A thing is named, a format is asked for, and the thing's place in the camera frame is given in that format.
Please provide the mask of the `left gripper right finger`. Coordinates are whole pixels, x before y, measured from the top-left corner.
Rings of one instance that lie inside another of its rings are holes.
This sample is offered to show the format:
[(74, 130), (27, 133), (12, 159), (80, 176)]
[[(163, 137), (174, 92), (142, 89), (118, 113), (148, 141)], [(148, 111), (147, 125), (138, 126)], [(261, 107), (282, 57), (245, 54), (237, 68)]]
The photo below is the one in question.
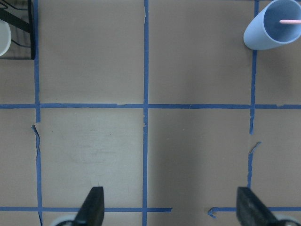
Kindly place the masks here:
[(274, 226), (278, 222), (248, 187), (237, 188), (236, 216), (241, 226)]

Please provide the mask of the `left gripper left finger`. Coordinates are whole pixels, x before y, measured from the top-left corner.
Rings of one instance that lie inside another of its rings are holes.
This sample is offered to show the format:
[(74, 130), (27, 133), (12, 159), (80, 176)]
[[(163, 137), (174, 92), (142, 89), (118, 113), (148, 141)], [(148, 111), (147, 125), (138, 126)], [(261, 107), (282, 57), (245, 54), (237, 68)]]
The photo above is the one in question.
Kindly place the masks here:
[(73, 220), (74, 226), (101, 226), (104, 220), (103, 187), (92, 187)]

